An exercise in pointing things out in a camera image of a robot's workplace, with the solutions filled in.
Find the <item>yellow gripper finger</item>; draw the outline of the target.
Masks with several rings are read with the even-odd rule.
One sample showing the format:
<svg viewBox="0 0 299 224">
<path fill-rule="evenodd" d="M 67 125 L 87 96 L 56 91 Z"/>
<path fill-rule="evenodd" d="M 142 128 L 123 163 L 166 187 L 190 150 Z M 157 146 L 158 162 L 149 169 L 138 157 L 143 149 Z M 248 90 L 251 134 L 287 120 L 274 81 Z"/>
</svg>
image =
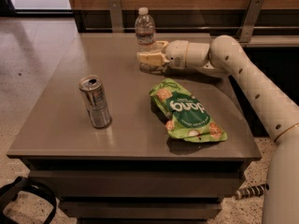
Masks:
<svg viewBox="0 0 299 224">
<path fill-rule="evenodd" d="M 161 52 L 138 52 L 136 56 L 140 62 L 153 66 L 163 66 L 169 63 L 169 60 Z"/>
<path fill-rule="evenodd" d="M 156 46 L 157 46 L 157 50 L 161 50 L 161 51 L 164 51 L 165 48 L 169 45 L 169 42 L 168 41 L 157 41 L 156 42 Z"/>
</svg>

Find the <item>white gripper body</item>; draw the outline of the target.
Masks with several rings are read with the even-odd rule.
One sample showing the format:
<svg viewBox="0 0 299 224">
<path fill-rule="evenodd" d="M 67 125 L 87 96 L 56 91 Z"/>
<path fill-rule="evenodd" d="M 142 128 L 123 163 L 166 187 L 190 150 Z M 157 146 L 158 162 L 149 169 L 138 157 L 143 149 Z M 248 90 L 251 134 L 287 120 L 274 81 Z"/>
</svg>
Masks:
<svg viewBox="0 0 299 224">
<path fill-rule="evenodd" d="M 186 40 L 170 42 L 165 48 L 169 66 L 175 69 L 200 68 L 209 61 L 208 43 L 193 43 Z"/>
</svg>

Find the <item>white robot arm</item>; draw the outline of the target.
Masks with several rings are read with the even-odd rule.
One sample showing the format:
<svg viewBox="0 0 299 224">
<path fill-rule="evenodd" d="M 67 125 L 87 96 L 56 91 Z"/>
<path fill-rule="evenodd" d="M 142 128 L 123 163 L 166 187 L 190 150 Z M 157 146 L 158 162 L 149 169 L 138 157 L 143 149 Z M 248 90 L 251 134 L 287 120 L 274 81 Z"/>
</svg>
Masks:
<svg viewBox="0 0 299 224">
<path fill-rule="evenodd" d="M 137 59 L 235 79 L 277 144 L 266 178 L 262 223 L 299 224 L 299 106 L 250 61 L 241 45 L 228 35 L 209 44 L 159 41 L 156 50 L 139 52 Z"/>
</svg>

